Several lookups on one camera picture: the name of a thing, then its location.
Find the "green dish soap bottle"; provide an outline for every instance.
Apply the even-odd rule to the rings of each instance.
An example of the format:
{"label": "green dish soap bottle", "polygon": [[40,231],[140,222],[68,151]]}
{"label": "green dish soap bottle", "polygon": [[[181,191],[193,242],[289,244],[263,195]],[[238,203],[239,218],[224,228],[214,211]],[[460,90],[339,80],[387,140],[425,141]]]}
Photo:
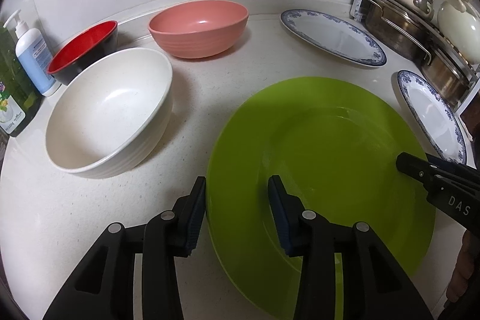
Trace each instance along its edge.
{"label": "green dish soap bottle", "polygon": [[15,55],[15,42],[0,25],[0,127],[16,137],[37,114],[42,96]]}

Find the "green plate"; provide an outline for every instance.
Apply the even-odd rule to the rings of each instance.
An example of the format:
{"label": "green plate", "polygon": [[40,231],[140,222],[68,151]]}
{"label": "green plate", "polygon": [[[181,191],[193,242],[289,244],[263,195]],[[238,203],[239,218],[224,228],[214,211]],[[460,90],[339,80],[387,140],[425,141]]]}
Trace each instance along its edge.
{"label": "green plate", "polygon": [[[397,171],[403,151],[425,158],[400,115],[353,84],[300,77],[248,99],[223,129],[207,174],[210,235],[234,285],[276,318],[292,319],[302,261],[278,243],[267,197],[275,174],[330,222],[367,222],[412,275],[435,211],[421,184]],[[340,257],[337,286],[341,318]]]}

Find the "metal pin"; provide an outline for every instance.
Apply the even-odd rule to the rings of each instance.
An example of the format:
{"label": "metal pin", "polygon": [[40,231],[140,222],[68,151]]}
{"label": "metal pin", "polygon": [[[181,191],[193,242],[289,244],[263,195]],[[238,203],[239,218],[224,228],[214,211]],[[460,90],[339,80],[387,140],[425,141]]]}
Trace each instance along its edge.
{"label": "metal pin", "polygon": [[162,220],[171,220],[174,217],[175,217],[175,213],[173,211],[164,211],[162,212],[162,214],[160,214],[160,218]]}
{"label": "metal pin", "polygon": [[301,215],[304,219],[307,220],[313,220],[315,217],[317,217],[317,214],[314,211],[309,210],[303,211]]}
{"label": "metal pin", "polygon": [[361,232],[367,232],[370,229],[367,223],[357,223],[356,228]]}
{"label": "metal pin", "polygon": [[109,225],[109,232],[111,234],[116,234],[118,231],[120,231],[120,229],[122,226],[119,224],[119,223],[113,223],[113,224],[110,224]]}

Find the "finger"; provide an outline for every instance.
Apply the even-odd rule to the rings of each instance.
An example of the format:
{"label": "finger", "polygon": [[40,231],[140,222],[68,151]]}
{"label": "finger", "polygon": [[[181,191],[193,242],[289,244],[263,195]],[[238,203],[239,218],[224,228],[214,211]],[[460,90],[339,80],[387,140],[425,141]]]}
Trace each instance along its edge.
{"label": "finger", "polygon": [[457,270],[460,275],[468,280],[475,269],[475,263],[472,255],[468,252],[460,252],[457,258],[457,264],[455,265],[455,270]]}
{"label": "finger", "polygon": [[467,291],[469,283],[465,278],[460,275],[458,270],[454,270],[449,287],[453,289],[454,293],[457,296],[462,297],[463,294]]}
{"label": "finger", "polygon": [[467,252],[470,248],[470,241],[471,241],[471,233],[470,231],[465,231],[462,237],[462,248],[460,248],[461,252]]}
{"label": "finger", "polygon": [[450,286],[448,286],[447,288],[447,299],[450,302],[457,302],[459,299],[459,296],[457,296],[457,293],[455,293]]}

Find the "blue and white plate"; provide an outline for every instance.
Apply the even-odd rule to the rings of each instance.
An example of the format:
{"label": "blue and white plate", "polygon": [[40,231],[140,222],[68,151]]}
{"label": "blue and white plate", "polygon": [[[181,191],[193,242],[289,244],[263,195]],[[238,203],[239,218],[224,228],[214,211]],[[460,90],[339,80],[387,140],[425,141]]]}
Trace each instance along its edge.
{"label": "blue and white plate", "polygon": [[398,72],[397,81],[406,104],[438,154],[448,161],[467,164],[462,131],[435,88],[407,70]]}
{"label": "blue and white plate", "polygon": [[294,34],[333,55],[369,67],[380,67],[387,62],[377,41],[336,16],[294,9],[284,11],[280,19]]}

